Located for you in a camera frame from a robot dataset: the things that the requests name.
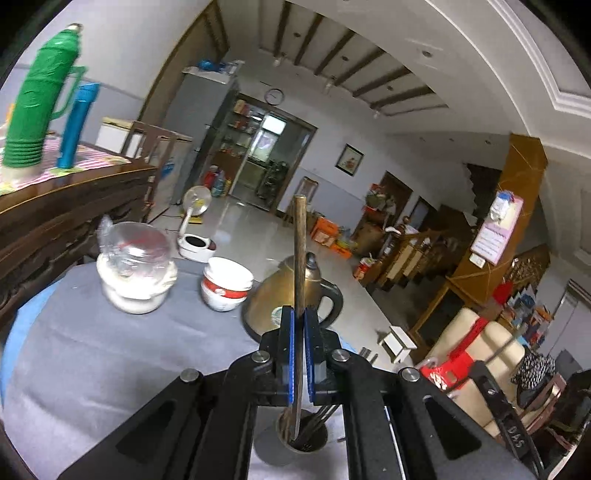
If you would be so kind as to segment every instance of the blue thermos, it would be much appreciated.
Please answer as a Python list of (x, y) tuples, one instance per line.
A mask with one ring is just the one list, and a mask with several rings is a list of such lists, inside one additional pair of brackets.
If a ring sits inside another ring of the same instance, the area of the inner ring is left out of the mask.
[(96, 100), (96, 96), (99, 94), (99, 87), (100, 83), (87, 83), (78, 89), (72, 111), (66, 123), (64, 136), (61, 139), (61, 155), (57, 159), (57, 168), (72, 168), (74, 166), (80, 133), (92, 102)]

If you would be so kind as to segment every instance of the wooden ceiling beam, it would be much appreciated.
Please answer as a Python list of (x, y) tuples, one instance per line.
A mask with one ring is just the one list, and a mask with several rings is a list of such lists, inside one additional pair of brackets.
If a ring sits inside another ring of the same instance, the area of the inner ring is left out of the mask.
[(281, 8), (281, 16), (279, 17), (279, 25), (277, 26), (277, 35), (275, 36), (275, 47), (273, 48), (273, 56), (278, 58), (281, 55), (281, 44), (283, 43), (283, 35), (287, 21), (290, 19), (291, 3), (283, 1)]
[(306, 53), (306, 50), (308, 50), (308, 46), (310, 45), (312, 38), (314, 38), (314, 35), (316, 34), (316, 30), (318, 30), (318, 27), (322, 23), (323, 19), (324, 19), (324, 15), (320, 15), (320, 14), (316, 14), (316, 16), (314, 17), (314, 20), (312, 21), (312, 24), (310, 25), (310, 28), (308, 29), (308, 32), (306, 33), (306, 36), (304, 37), (304, 41), (301, 44), (300, 50), (298, 51), (297, 55), (295, 56), (296, 58), (294, 60), (294, 65), (297, 66), (300, 64), (301, 59), (304, 56), (304, 53)]
[(314, 75), (320, 75), (322, 71), (326, 68), (326, 66), (330, 63), (330, 61), (337, 55), (338, 52), (343, 50), (343, 47), (347, 44), (351, 38), (355, 36), (355, 32), (353, 30), (347, 29), (345, 34), (340, 38), (340, 40), (336, 43), (336, 45), (332, 48), (329, 54), (324, 57), (324, 60), (320, 62), (320, 65), (314, 71)]
[(412, 73), (408, 68), (402, 67), (399, 69), (394, 70), (393, 72), (387, 73), (386, 75), (381, 76), (380, 78), (375, 79), (373, 82), (369, 82), (362, 87), (359, 87), (357, 90), (353, 92), (353, 96), (357, 98), (364, 93), (370, 92), (379, 88), (383, 85), (386, 85), (389, 82), (393, 82), (394, 80), (398, 80), (400, 77), (404, 77)]
[(376, 47), (374, 50), (369, 52), (365, 57), (359, 60), (355, 65), (353, 65), (349, 70), (344, 72), (342, 75), (335, 80), (335, 86), (338, 87), (341, 83), (345, 82), (346, 80), (350, 79), (353, 75), (355, 75), (358, 71), (364, 69), (367, 65), (372, 63), (374, 60), (380, 58), (385, 52)]
[(406, 90), (405, 92), (397, 93), (396, 95), (391, 95), (389, 97), (382, 98), (381, 100), (370, 103), (369, 106), (372, 108), (372, 110), (375, 110), (376, 108), (381, 108), (386, 105), (392, 105), (393, 103), (402, 102), (404, 100), (409, 100), (411, 98), (431, 95), (432, 93), (435, 92), (431, 90), (427, 85), (425, 85), (422, 87), (413, 88), (411, 90)]
[(449, 108), (449, 107), (445, 103), (442, 103), (441, 105), (423, 106), (420, 108), (409, 108), (408, 110), (402, 110), (401, 112), (383, 113), (383, 116), (397, 116), (397, 115), (402, 115), (404, 113), (424, 112), (425, 110), (439, 110), (440, 108)]

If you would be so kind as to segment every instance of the kettle lid knob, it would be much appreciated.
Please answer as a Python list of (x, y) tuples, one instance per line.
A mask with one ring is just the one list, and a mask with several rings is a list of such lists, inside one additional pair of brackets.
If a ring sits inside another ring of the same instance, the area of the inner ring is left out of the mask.
[(308, 270), (318, 270), (316, 255), (314, 255), (312, 252), (306, 252), (306, 268)]

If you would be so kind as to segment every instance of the pink checkered tablecloth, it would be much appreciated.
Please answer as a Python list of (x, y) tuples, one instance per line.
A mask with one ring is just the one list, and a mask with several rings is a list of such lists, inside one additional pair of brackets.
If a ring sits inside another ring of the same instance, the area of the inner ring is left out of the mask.
[[(49, 179), (55, 179), (56, 177), (63, 177), (70, 173), (76, 173), (78, 171), (92, 170), (93, 168), (112, 167), (113, 165), (121, 165), (124, 163), (131, 163), (129, 160), (117, 155), (110, 155), (105, 152), (94, 150), (84, 145), (78, 145), (76, 152), (76, 160), (72, 168), (57, 168), (57, 158), (60, 156), (60, 144), (61, 137), (48, 136), (43, 144), (43, 159), (41, 160), (41, 166), (43, 172), (36, 179), (29, 181), (3, 181), (2, 171), (0, 169), (0, 195), (6, 195), (7, 193), (16, 192), (29, 185), (41, 183)], [(4, 152), (0, 154), (0, 161), (4, 157)]]

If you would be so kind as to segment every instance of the green thermos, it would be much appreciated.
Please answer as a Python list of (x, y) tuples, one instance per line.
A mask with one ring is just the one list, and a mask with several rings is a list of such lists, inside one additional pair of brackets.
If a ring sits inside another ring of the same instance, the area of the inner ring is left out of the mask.
[[(39, 175), (43, 141), (49, 122), (62, 116), (70, 106), (85, 67), (72, 65), (80, 54), (80, 24), (69, 25), (43, 45), (18, 92), (8, 128), (4, 159), (4, 180), (23, 180)], [(53, 109), (66, 78), (75, 74), (74, 85), (64, 108)]]

